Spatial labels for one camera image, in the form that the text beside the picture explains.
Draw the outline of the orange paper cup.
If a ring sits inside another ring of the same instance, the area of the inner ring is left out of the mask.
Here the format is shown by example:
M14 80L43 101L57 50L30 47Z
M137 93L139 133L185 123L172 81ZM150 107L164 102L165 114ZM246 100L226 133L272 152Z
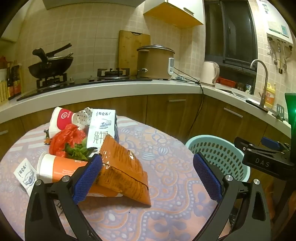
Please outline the orange paper cup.
M86 161L78 161L54 156L43 152L37 164L37 179L44 183L58 182L63 176L72 176L79 168L84 167ZM122 194L93 183L87 196L92 197L122 197Z

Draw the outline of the green vegetable scraps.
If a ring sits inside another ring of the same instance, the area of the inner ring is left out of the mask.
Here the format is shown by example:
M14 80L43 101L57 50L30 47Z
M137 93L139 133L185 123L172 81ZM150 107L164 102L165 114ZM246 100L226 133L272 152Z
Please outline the green vegetable scraps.
M89 161L90 156L93 152L97 151L96 147L87 147L87 138L83 139L80 144L75 143L74 147L71 147L69 143L65 144L66 158L78 160L78 161Z

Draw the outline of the orange foil snack bag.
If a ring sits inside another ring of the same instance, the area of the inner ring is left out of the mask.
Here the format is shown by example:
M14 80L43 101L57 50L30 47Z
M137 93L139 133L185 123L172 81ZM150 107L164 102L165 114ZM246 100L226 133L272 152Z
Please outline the orange foil snack bag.
M105 137L99 153L102 169L95 184L151 206L147 172L134 153L110 135Z

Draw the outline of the red plastic bag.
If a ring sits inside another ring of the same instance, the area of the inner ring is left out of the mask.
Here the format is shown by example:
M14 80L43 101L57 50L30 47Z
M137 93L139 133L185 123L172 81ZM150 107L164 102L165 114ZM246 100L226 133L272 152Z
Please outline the red plastic bag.
M86 133L83 130L79 130L75 124L67 124L67 126L55 134L51 139L49 154L59 157L67 157L65 151L65 145L68 143L70 147L74 147L75 144L81 144L86 138Z

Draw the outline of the red and white paper cup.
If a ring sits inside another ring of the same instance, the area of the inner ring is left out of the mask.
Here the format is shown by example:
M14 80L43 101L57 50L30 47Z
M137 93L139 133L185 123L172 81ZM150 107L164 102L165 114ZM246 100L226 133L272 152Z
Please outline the red and white paper cup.
M56 107L52 113L49 125L49 138L65 129L67 124L72 123L73 112L61 107Z

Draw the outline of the dark kitchen window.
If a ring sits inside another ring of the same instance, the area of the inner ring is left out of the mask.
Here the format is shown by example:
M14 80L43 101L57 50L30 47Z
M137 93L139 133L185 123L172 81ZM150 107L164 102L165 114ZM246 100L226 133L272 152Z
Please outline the dark kitchen window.
M256 30L248 1L205 1L205 60L254 70Z

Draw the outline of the yellow detergent bottle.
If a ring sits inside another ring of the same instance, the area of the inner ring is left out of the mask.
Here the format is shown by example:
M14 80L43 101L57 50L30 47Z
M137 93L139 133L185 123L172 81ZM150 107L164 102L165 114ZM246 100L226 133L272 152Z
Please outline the yellow detergent bottle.
M266 86L266 93L265 93L265 106L268 108L272 108L275 101L275 94L276 94L276 85L271 85L269 82Z

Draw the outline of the small white milk carton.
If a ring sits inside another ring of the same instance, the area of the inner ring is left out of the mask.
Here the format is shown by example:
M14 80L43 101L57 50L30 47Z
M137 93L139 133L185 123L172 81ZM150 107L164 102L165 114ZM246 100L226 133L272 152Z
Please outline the small white milk carton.
M37 180L37 172L27 158L24 158L18 165L14 171L14 175L30 196Z

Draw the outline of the white electric kettle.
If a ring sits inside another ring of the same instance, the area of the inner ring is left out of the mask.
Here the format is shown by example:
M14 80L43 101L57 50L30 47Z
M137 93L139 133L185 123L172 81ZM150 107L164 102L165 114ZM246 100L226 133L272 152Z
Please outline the white electric kettle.
M215 86L220 75L220 67L216 62L204 61L200 81L203 84Z

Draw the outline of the white power meter plug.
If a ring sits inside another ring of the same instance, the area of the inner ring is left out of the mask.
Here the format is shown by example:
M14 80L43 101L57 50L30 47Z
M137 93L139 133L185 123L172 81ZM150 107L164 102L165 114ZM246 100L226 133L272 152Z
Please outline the white power meter plug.
M168 59L168 75L172 76L173 73L174 73L174 62L175 62L175 59L170 57Z

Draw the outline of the white water heater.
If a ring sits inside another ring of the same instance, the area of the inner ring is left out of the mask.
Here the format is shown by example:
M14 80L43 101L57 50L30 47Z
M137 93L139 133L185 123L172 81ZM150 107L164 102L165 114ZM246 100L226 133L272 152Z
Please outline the white water heater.
M267 38L274 42L282 42L286 47L293 47L290 28L278 10L269 1L257 0L256 2Z

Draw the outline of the brown rice cooker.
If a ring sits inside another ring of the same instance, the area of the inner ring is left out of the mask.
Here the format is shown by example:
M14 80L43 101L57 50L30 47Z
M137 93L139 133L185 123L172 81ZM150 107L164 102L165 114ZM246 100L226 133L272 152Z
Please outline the brown rice cooker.
M137 49L137 77L144 79L169 80L168 59L175 51L162 45L146 45Z

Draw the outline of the black gas stove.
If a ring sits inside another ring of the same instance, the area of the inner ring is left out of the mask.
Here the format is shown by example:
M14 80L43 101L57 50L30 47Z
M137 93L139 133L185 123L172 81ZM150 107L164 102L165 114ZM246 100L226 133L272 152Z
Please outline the black gas stove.
M32 90L20 98L17 101L21 101L33 96L37 96L43 93L76 87L76 86L84 86L89 84L97 84L97 83L108 83L108 82L129 82L129 81L151 81L151 79L138 78L136 76L130 75L129 68L116 68L113 70L110 69L97 69L97 75L86 78L74 78L68 77L66 73L62 74L58 77L51 77L48 79L38 79L37 80L37 88Z

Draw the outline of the wooden cutting board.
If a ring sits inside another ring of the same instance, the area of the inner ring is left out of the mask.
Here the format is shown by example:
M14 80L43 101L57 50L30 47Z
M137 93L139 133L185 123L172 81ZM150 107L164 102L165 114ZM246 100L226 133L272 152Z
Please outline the wooden cutting board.
M118 66L120 69L129 68L130 76L137 75L137 49L151 44L151 36L147 34L120 30Z

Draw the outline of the white wall cabinet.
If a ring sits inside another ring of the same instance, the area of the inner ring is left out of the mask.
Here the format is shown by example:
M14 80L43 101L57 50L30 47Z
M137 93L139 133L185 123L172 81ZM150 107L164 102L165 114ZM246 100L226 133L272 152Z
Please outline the white wall cabinet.
M181 29L191 28L204 24L204 2L200 0L144 1L144 15Z

